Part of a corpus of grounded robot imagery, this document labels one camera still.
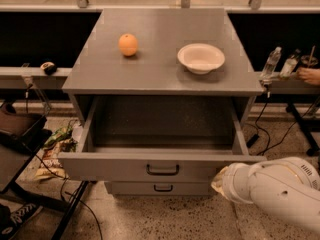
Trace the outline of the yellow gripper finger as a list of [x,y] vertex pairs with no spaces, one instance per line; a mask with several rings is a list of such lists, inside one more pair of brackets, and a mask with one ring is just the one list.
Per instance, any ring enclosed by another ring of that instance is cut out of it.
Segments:
[[222,196],[225,196],[224,190],[223,190],[223,178],[224,174],[227,171],[228,167],[225,166],[220,170],[219,173],[217,173],[214,178],[211,181],[211,187]]

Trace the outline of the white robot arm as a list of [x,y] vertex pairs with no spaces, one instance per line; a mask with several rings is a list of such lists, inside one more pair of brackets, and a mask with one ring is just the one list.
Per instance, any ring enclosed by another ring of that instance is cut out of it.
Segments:
[[320,233],[320,177],[302,158],[232,163],[213,178],[211,187],[231,202],[254,204],[268,214]]

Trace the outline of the person's hand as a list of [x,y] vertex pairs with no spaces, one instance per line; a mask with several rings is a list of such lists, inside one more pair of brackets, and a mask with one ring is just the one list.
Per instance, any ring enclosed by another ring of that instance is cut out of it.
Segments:
[[300,80],[310,85],[320,85],[320,69],[300,67],[297,71]]

